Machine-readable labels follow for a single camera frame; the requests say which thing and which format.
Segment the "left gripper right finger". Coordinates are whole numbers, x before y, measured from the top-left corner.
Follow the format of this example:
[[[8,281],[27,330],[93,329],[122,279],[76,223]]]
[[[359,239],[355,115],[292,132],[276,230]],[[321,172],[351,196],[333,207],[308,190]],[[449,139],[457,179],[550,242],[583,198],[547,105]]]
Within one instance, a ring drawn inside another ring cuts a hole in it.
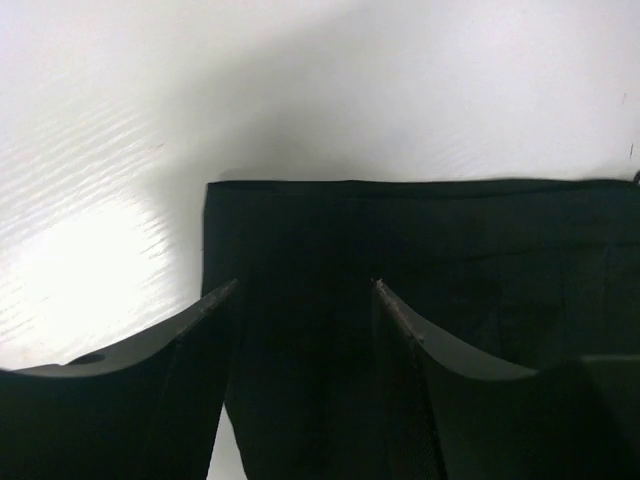
[[[373,293],[384,433],[396,479],[635,479],[639,359],[546,370],[479,350]]]

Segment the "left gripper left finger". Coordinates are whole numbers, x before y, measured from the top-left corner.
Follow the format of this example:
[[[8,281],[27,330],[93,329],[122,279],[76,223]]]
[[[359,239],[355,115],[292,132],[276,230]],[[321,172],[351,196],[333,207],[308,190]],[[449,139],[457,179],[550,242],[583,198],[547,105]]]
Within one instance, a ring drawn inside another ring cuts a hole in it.
[[[228,282],[65,365],[1,374],[5,479],[203,479],[238,333]]]

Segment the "black skirt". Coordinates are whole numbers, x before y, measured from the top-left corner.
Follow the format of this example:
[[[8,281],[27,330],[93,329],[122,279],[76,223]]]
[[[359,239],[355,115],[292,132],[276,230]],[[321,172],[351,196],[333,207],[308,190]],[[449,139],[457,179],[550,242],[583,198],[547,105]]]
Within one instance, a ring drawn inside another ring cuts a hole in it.
[[[492,356],[639,359],[639,186],[225,181],[204,291],[237,280],[225,407],[250,479],[396,479],[374,287]]]

